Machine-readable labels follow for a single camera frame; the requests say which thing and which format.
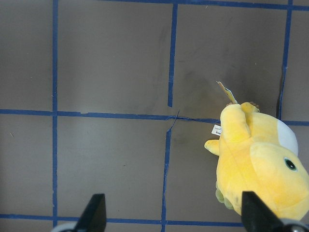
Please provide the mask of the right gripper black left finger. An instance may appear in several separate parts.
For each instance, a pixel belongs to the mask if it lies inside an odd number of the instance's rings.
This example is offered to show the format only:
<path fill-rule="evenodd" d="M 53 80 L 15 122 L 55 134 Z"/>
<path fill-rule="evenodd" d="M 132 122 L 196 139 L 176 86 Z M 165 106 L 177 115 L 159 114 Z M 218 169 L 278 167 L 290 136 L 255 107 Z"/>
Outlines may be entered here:
<path fill-rule="evenodd" d="M 94 194 L 80 219 L 78 220 L 76 232 L 103 232 L 106 229 L 107 215 L 105 194 Z"/>

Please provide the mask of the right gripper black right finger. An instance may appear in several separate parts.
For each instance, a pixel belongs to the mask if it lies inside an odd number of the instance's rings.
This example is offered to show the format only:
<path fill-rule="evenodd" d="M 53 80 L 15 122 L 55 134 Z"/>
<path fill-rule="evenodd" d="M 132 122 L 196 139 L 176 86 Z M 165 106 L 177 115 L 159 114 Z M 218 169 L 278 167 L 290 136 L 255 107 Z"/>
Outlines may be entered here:
<path fill-rule="evenodd" d="M 253 191 L 242 193 L 241 221 L 247 232 L 281 232 L 282 221 Z"/>

